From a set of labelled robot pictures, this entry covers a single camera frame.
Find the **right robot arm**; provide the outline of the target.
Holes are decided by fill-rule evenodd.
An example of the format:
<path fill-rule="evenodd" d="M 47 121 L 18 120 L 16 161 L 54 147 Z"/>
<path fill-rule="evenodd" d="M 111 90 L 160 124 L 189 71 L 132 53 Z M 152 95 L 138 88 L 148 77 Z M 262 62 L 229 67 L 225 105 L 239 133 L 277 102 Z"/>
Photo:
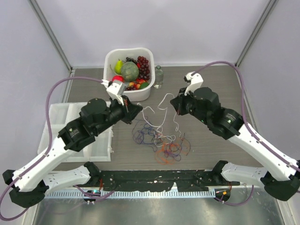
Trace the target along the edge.
<path fill-rule="evenodd" d="M 228 181 L 258 186 L 281 201 L 287 201 L 297 193 L 300 187 L 297 160 L 278 150 L 275 152 L 285 161 L 274 156 L 265 147 L 268 142 L 245 123 L 238 112 L 222 107 L 218 94 L 210 88 L 198 88 L 188 94 L 185 90 L 181 88 L 177 97 L 170 101 L 178 115 L 194 116 L 213 134 L 239 146 L 262 165 L 249 167 L 220 160 L 211 174 L 215 184 L 223 185 Z"/>

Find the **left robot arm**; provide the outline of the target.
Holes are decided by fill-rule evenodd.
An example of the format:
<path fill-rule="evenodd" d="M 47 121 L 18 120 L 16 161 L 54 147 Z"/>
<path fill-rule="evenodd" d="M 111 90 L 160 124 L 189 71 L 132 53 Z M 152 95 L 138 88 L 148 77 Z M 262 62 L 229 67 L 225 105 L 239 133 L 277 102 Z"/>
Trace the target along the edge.
<path fill-rule="evenodd" d="M 45 195 L 74 185 L 95 187 L 101 172 L 92 162 L 56 174 L 52 170 L 61 162 L 95 142 L 99 134 L 118 121 L 130 124 L 142 111 L 142 106 L 131 103 L 124 97 L 124 104 L 112 100 L 110 105 L 102 99 L 92 99 L 81 108 L 79 118 L 70 121 L 53 140 L 49 149 L 41 152 L 19 170 L 6 170 L 3 179 L 12 190 L 9 192 L 13 203 L 29 208 Z"/>

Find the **dark cherries front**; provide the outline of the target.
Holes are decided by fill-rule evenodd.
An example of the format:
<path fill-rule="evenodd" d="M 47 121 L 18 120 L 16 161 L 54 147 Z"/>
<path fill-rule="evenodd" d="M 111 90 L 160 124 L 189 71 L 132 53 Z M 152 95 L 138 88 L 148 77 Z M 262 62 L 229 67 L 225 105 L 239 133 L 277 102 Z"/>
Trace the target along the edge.
<path fill-rule="evenodd" d="M 135 86 L 134 85 L 131 85 L 131 86 L 128 86 L 127 91 L 132 91 L 132 90 L 136 90 Z"/>

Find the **peach fruit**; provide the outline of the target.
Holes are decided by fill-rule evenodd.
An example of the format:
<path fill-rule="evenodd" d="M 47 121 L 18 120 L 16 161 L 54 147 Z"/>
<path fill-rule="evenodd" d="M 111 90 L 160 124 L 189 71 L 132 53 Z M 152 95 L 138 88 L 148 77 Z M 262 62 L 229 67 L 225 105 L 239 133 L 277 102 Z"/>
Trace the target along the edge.
<path fill-rule="evenodd" d="M 128 86 L 134 85 L 136 90 L 139 90 L 140 84 L 144 83 L 144 82 L 147 82 L 147 81 L 144 79 L 136 79 L 135 81 L 130 82 Z"/>

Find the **green lime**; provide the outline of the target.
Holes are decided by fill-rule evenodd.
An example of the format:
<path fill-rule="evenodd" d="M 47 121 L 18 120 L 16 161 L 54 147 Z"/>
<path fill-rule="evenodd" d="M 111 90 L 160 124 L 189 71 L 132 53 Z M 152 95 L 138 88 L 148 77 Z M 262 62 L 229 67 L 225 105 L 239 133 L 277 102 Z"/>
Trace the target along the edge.
<path fill-rule="evenodd" d="M 144 89 L 144 88 L 146 88 L 146 87 L 148 87 L 148 86 L 149 86 L 149 83 L 143 82 L 143 83 L 140 84 L 139 89 L 142 90 L 142 89 Z"/>

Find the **red apple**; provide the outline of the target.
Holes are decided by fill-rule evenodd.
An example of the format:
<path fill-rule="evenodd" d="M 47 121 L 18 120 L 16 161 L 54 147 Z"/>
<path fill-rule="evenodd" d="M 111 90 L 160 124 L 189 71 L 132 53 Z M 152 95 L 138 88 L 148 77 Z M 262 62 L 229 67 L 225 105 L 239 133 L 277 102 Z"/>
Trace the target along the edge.
<path fill-rule="evenodd" d="M 120 81 L 120 82 L 125 82 L 124 78 L 121 76 L 121 75 L 115 75 L 113 78 L 112 78 L 112 82 L 114 81 Z"/>

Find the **clear plastic bottle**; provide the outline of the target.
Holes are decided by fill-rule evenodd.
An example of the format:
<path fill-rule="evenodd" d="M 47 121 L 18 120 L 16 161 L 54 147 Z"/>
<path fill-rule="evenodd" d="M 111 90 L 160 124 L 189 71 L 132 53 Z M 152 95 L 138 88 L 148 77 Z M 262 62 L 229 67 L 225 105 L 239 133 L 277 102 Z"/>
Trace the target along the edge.
<path fill-rule="evenodd" d="M 157 65 L 155 67 L 155 82 L 154 82 L 153 87 L 156 89 L 161 88 L 163 85 L 163 80 L 164 80 L 164 72 L 163 72 L 161 66 Z"/>

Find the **green melon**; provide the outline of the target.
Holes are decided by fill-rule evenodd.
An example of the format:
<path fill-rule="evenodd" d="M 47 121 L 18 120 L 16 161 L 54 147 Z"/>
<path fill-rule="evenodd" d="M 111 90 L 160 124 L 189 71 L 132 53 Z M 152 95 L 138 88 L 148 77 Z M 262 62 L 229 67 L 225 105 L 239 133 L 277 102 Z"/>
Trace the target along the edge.
<path fill-rule="evenodd" d="M 132 62 L 126 62 L 121 68 L 121 76 L 124 78 L 125 82 L 134 81 L 139 75 L 139 68 L 136 64 Z"/>

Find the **red grape bunch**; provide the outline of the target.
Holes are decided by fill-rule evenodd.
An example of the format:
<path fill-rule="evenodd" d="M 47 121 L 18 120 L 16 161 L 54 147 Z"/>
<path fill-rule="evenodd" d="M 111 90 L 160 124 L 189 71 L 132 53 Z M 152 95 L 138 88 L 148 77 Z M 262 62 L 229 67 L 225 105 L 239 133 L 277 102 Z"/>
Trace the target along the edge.
<path fill-rule="evenodd" d="M 150 66 L 146 57 L 139 56 L 137 58 L 137 65 L 139 68 L 139 78 L 148 81 L 150 79 Z"/>

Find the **green pear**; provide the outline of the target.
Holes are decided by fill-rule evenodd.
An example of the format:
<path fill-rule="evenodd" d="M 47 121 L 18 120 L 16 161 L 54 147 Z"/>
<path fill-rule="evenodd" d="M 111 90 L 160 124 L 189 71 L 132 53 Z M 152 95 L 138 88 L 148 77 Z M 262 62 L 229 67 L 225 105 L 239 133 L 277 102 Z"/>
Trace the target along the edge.
<path fill-rule="evenodd" d="M 114 67 L 114 71 L 116 74 L 118 75 L 121 75 L 121 68 L 123 66 L 123 61 L 122 60 L 118 60 L 115 64 L 115 67 Z"/>

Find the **dark grape bunch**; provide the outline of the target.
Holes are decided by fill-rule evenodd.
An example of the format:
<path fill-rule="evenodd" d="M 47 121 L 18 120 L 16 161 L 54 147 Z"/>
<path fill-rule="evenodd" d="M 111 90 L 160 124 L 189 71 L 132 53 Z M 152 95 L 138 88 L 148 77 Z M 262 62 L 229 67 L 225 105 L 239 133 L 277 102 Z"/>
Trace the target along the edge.
<path fill-rule="evenodd" d="M 130 58 L 130 57 L 126 57 L 126 62 L 132 62 L 134 64 L 137 64 L 137 61 L 133 58 Z"/>

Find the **white fruit basket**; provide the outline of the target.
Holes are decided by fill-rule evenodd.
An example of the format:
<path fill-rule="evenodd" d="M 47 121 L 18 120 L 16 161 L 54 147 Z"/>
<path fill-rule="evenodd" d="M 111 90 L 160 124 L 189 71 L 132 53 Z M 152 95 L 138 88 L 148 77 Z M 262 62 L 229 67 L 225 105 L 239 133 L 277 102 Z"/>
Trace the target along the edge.
<path fill-rule="evenodd" d="M 103 78 L 124 82 L 124 94 L 131 101 L 146 100 L 155 81 L 152 52 L 144 47 L 110 51 L 105 57 Z"/>

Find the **white compartment tray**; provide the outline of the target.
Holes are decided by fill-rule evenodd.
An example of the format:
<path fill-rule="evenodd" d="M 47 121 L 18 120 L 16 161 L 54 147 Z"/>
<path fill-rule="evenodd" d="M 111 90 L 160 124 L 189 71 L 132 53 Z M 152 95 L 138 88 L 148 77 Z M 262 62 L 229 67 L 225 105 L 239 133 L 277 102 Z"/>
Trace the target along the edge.
<path fill-rule="evenodd" d="M 86 102 L 79 103 L 57 103 L 52 104 L 49 109 L 49 118 L 52 129 L 52 137 L 55 138 L 67 123 L 79 117 L 81 108 Z M 113 128 L 110 127 L 98 137 L 96 141 L 73 156 L 68 157 L 66 163 L 110 162 L 113 153 L 111 144 L 113 138 Z"/>

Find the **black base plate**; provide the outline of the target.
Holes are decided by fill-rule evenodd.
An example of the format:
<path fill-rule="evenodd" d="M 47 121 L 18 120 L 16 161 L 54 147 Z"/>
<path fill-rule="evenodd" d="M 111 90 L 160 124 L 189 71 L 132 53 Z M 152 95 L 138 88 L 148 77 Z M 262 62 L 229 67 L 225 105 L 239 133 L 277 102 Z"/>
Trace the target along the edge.
<path fill-rule="evenodd" d="M 110 170 L 102 171 L 95 184 L 83 184 L 79 187 L 102 187 L 104 191 L 168 192 L 173 185 L 180 192 L 192 192 L 207 191 L 214 186 L 238 186 L 240 183 L 226 181 L 215 172 L 205 170 Z"/>

